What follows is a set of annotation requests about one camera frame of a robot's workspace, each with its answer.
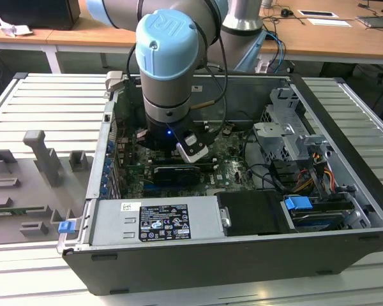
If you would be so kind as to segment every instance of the light blue joint cap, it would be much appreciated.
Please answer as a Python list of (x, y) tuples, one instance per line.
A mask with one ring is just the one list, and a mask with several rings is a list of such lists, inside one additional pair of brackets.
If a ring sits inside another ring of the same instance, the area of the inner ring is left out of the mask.
[(103, 5), (103, 0), (86, 0), (87, 8), (92, 18), (97, 21), (107, 24), (108, 26), (113, 27), (112, 23), (109, 20), (107, 11)]
[(136, 60), (147, 76), (169, 81), (185, 74), (199, 52), (193, 20), (176, 10), (145, 15), (136, 28)]
[(222, 18), (222, 23), (229, 12), (229, 2), (228, 0), (214, 0), (217, 4), (218, 10)]

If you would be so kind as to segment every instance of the motherboard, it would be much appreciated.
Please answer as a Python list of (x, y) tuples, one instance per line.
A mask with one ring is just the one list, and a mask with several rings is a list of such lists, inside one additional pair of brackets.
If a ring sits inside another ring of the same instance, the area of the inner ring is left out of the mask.
[(241, 157), (246, 133), (231, 126), (209, 146), (209, 155), (187, 164), (177, 150), (147, 149), (129, 131), (118, 142), (123, 198), (213, 196), (221, 191), (254, 190)]

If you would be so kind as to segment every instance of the circuit board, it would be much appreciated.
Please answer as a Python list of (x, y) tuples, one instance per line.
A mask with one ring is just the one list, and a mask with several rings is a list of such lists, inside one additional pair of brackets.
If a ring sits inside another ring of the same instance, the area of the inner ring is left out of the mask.
[[(209, 155), (195, 164), (186, 164), (175, 151), (150, 150), (136, 143), (135, 133), (127, 135), (120, 152), (121, 194), (123, 198), (164, 198), (177, 196), (212, 196), (220, 191), (254, 190), (252, 174), (241, 159), (243, 132), (220, 133), (209, 146)], [(159, 167), (197, 167), (198, 182), (188, 186), (156, 186), (153, 173)]]

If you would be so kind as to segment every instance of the power supply label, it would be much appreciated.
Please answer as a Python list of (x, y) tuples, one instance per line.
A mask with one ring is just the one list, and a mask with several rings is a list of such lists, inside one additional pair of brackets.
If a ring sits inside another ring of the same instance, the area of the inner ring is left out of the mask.
[(191, 237), (186, 204), (140, 207), (140, 241), (180, 240)]

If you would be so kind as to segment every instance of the blue cable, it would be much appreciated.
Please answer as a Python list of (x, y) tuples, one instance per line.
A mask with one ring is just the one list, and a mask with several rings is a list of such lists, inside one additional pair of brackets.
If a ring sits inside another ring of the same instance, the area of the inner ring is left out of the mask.
[(275, 37), (274, 35), (272, 35), (270, 32), (267, 32), (268, 35), (270, 35), (270, 37), (274, 38), (275, 42), (278, 44), (279, 48), (280, 48), (280, 61), (278, 63), (278, 67), (275, 69), (275, 72), (274, 73), (277, 73), (278, 72), (278, 68), (281, 66), (281, 63), (282, 63), (282, 58), (283, 58), (283, 50), (282, 50), (282, 45), (281, 45), (281, 41)]

